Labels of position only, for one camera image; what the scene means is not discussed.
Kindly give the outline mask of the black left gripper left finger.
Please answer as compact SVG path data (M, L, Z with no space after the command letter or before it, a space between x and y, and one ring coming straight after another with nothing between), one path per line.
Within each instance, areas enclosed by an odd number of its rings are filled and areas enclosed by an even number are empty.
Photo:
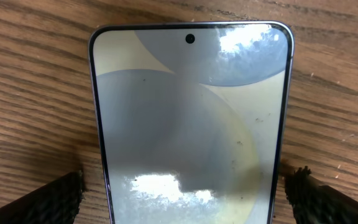
M83 199L81 170L46 184L0 208L0 224L73 224Z

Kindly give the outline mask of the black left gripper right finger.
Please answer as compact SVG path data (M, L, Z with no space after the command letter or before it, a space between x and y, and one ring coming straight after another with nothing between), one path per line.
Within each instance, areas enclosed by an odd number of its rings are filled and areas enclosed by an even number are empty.
M287 200L297 224L358 224L358 202L311 176L308 167L283 167Z

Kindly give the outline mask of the Samsung Galaxy smartphone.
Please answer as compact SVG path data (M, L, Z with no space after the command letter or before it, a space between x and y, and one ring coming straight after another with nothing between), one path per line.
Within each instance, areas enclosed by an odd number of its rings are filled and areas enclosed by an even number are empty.
M95 30L111 223L271 223L294 46L277 21Z

